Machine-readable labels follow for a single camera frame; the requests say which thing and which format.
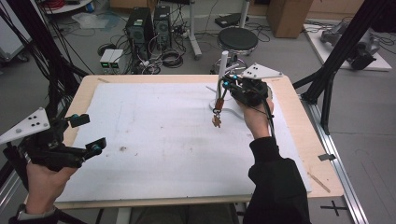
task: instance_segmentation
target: metal frame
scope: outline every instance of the metal frame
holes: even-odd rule
[[[332,167],[334,168],[335,173],[338,175],[338,178],[341,181],[341,184],[344,188],[344,198],[346,200],[346,204],[350,215],[352,216],[354,222],[356,224],[368,224],[368,220],[366,215],[364,214],[363,208],[361,207],[361,203],[359,202],[358,195],[356,195],[355,190],[352,187],[352,183],[347,176],[347,171],[344,168],[344,164],[341,161],[340,155],[334,145],[332,137],[327,135],[325,130],[320,124],[320,109],[317,105],[310,105],[306,101],[302,101],[302,104],[305,105],[309,111],[310,116],[313,119],[313,123],[315,124],[318,137],[322,142],[323,147],[329,155],[334,155],[335,160],[331,161]]]

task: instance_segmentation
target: black pole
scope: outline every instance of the black pole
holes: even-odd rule
[[[326,134],[330,134],[328,124],[334,77],[389,1],[365,0],[323,66],[313,75],[293,84],[294,89],[297,89],[312,82],[308,90],[302,94],[303,100],[309,104],[316,104],[319,96],[325,91],[320,124]]]

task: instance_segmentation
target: computer tower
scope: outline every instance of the computer tower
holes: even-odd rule
[[[154,27],[148,7],[134,7],[125,25],[133,54],[148,60],[154,50]]]
[[[154,30],[157,36],[157,48],[172,48],[171,9],[169,6],[156,6],[154,11]]]

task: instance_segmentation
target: stool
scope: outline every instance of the stool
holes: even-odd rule
[[[227,67],[238,62],[241,63],[234,70],[228,71],[228,73],[235,72],[235,70],[247,69],[248,65],[243,60],[239,59],[238,55],[249,55],[258,44],[259,38],[247,29],[232,27],[221,30],[218,35],[218,45],[221,49],[230,52]],[[220,62],[221,59],[213,65],[212,71],[216,74],[219,73]]]

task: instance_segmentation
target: person's left hand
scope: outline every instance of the person's left hand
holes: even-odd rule
[[[27,164],[29,196],[26,202],[27,214],[44,214],[50,211],[55,200],[64,192],[64,187],[77,168],[64,167],[59,172],[45,166]]]

